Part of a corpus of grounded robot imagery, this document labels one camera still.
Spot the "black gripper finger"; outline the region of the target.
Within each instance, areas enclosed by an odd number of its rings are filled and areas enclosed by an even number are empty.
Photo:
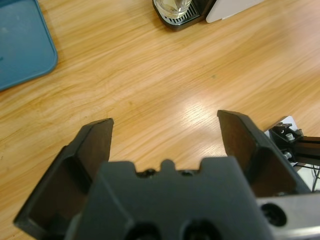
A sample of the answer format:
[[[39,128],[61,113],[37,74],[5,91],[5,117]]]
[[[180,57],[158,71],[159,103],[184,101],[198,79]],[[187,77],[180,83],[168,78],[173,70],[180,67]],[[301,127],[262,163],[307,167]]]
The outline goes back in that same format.
[[[282,152],[249,116],[218,110],[217,117],[225,152],[236,158],[256,197],[311,193]]]
[[[84,125],[64,146],[13,220],[28,235],[65,235],[81,212],[100,165],[110,157],[114,120]]]

